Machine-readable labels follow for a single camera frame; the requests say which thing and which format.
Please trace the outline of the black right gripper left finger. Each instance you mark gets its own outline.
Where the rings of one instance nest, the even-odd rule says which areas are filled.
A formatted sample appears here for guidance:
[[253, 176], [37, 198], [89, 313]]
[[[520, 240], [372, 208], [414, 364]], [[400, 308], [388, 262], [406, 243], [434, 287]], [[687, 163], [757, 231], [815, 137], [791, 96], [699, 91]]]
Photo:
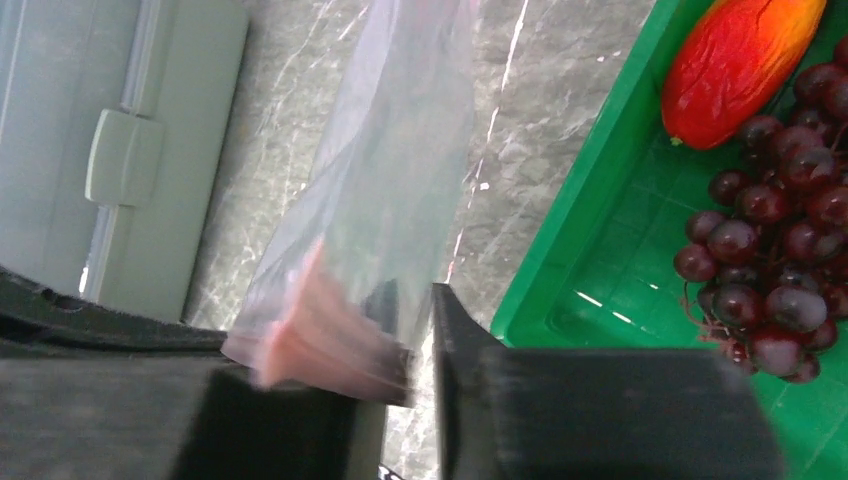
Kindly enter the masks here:
[[1, 273], [5, 479], [387, 479], [381, 406], [261, 390], [224, 336]]

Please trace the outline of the clear plastic storage box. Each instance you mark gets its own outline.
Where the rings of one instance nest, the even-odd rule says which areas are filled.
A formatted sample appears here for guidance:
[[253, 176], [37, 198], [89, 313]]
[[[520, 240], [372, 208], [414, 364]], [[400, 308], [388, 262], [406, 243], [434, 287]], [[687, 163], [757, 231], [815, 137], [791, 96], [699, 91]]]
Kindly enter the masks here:
[[248, 30], [235, 1], [1, 5], [1, 263], [180, 320]]

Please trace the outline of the green plastic tray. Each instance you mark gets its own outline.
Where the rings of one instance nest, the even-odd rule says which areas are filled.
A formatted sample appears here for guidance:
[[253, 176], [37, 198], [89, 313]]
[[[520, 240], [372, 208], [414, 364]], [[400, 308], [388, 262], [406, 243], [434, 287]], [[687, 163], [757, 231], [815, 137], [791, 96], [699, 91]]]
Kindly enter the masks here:
[[[672, 259], [684, 225], [715, 208], [713, 175], [738, 146], [673, 146], [660, 120], [669, 66], [714, 1], [657, 1], [595, 125], [496, 312], [491, 333], [517, 347], [699, 347]], [[807, 385], [752, 380], [789, 479], [847, 479], [847, 321]]]

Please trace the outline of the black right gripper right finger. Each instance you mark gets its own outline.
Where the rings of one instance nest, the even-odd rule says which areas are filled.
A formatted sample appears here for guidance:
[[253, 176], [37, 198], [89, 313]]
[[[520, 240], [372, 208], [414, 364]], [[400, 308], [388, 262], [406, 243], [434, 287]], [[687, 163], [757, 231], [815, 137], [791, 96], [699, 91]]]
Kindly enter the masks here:
[[432, 291], [444, 479], [783, 479], [748, 378], [695, 349], [509, 348]]

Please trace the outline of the clear zip top bag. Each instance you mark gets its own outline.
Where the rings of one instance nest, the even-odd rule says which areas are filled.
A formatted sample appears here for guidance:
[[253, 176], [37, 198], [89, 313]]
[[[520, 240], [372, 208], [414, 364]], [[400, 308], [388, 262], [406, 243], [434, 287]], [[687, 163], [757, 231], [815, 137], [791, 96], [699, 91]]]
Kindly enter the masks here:
[[260, 389], [402, 405], [474, 125], [473, 1], [376, 1], [222, 345]]

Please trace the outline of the red orange mango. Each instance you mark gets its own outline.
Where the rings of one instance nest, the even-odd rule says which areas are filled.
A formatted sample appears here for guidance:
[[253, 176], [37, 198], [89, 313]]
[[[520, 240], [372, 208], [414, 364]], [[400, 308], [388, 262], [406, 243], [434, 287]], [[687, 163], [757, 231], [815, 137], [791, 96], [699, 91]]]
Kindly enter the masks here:
[[672, 142], [709, 150], [734, 136], [795, 70], [825, 8], [820, 0], [715, 2], [663, 85], [661, 116]]

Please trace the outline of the dark red grape bunch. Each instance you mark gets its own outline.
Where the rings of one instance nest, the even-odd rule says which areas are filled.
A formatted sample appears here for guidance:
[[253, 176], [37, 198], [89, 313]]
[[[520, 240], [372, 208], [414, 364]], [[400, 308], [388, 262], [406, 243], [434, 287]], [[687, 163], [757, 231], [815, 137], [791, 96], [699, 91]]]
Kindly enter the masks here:
[[735, 133], [743, 169], [709, 182], [714, 208], [686, 221], [674, 257], [695, 297], [687, 317], [748, 374], [806, 384], [847, 318], [847, 43], [805, 68], [787, 118], [759, 114]]

